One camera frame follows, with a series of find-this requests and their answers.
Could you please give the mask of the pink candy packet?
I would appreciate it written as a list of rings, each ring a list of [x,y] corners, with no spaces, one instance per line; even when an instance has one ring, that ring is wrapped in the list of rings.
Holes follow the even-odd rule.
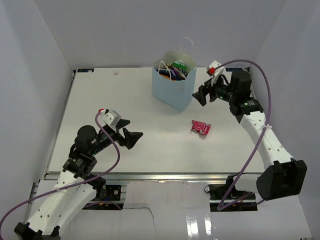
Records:
[[[192,122],[191,131],[198,133],[200,135],[206,136],[211,129],[211,125],[208,123],[197,121],[197,120],[192,120],[191,122]]]

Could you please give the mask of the green snack bag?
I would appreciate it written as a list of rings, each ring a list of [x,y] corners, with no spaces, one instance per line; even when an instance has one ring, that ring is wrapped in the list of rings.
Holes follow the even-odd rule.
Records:
[[[189,74],[189,69],[182,60],[176,60],[170,66],[177,69],[179,72],[181,72],[181,74]]]

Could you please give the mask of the brown M&M's packet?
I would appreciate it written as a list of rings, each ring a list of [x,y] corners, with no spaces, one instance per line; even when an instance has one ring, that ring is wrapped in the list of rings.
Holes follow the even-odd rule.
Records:
[[[180,79],[185,79],[188,76],[188,73],[183,68],[176,67],[173,65],[170,65],[168,68],[171,69],[174,72],[174,74]]]

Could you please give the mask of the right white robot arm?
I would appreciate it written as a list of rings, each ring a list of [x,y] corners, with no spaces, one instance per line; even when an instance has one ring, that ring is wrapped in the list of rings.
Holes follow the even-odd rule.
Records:
[[[269,201],[298,195],[307,173],[303,160],[296,160],[283,147],[260,103],[251,95],[252,78],[245,70],[232,72],[230,80],[221,70],[211,67],[207,73],[211,77],[193,97],[204,106],[209,96],[210,102],[217,99],[228,102],[229,110],[238,123],[246,130],[259,153],[264,172],[262,174],[234,174],[226,181],[225,196],[233,200],[247,193],[258,193]]]

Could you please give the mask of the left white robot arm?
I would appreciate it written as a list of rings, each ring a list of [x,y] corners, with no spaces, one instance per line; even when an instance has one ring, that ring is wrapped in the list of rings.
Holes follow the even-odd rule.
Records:
[[[131,149],[143,136],[130,132],[129,120],[121,119],[115,126],[105,124],[100,131],[84,125],[77,131],[68,159],[62,167],[53,193],[25,222],[19,222],[14,232],[20,240],[59,240],[73,218],[90,201],[102,199],[106,180],[92,173],[96,154],[110,145]]]

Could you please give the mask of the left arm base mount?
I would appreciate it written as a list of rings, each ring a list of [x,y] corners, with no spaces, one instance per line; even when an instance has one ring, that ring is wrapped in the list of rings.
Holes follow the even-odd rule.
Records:
[[[93,201],[119,201],[121,199],[121,185],[104,185],[97,191]]]

